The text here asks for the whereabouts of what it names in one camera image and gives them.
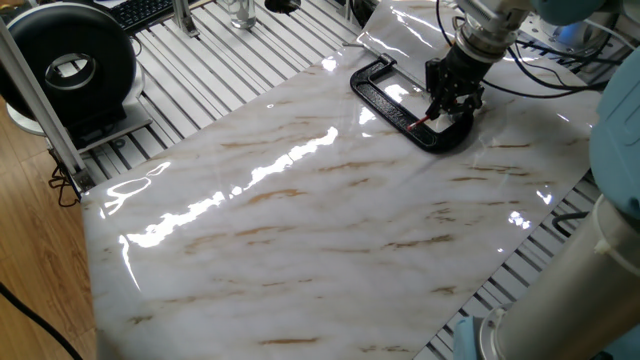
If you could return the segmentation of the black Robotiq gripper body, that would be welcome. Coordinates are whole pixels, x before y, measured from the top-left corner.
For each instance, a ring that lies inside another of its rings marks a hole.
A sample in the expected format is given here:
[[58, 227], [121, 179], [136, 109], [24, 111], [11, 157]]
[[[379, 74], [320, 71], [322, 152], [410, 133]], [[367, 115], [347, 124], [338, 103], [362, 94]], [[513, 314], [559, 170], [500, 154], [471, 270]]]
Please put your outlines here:
[[469, 56], [455, 44], [442, 61], [444, 74], [448, 80], [447, 89], [456, 96], [474, 93], [484, 79], [493, 62], [479, 61]]

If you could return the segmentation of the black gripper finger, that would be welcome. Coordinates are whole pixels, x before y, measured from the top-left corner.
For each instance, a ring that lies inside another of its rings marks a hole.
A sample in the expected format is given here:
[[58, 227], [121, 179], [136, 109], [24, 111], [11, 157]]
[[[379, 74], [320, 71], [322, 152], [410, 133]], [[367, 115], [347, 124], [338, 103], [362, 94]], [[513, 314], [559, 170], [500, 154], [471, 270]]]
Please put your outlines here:
[[426, 90], [430, 95], [431, 103], [426, 110], [425, 115], [429, 120], [435, 120], [439, 117], [442, 94], [441, 94], [441, 60], [432, 59], [425, 63], [425, 80]]
[[442, 99], [442, 111], [450, 115], [473, 113], [483, 105], [483, 94], [484, 88], [464, 94], [447, 93]]

